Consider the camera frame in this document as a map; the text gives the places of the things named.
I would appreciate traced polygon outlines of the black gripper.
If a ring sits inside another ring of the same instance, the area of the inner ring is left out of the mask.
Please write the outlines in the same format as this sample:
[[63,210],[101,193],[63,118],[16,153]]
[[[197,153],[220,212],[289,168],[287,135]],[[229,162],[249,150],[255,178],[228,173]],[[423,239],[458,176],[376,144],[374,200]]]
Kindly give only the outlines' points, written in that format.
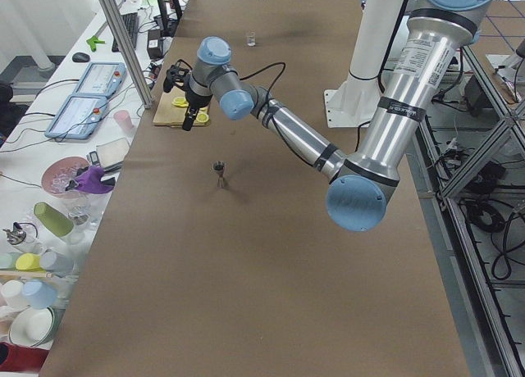
[[199,108],[199,112],[208,113],[211,98],[212,93],[209,88],[200,84],[190,75],[188,89],[185,92],[185,99],[188,101],[189,107],[185,112],[185,119],[182,124],[184,131],[191,131],[197,117],[197,108]]

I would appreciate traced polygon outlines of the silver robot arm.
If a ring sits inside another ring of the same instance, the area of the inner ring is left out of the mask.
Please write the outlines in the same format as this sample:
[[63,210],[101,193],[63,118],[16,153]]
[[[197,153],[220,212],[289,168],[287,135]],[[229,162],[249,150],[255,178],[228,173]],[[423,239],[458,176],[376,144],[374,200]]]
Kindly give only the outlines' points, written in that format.
[[330,182],[326,209],[350,231],[381,222],[399,183],[398,165],[440,84],[454,52],[476,38],[492,0],[417,0],[408,19],[409,37],[386,91],[378,100],[364,140],[345,155],[263,88],[242,82],[231,66],[231,48],[205,38],[184,82],[189,104],[183,129],[216,99],[232,120],[256,117],[287,147]]

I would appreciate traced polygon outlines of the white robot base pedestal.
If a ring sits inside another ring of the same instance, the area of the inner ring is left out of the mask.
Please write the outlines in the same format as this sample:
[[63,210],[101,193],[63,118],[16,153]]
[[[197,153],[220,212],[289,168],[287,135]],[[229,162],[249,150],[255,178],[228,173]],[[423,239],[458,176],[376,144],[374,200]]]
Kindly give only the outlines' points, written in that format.
[[381,69],[409,0],[360,2],[362,20],[347,79],[338,89],[324,92],[326,120],[331,128],[356,128],[372,119],[381,97]]

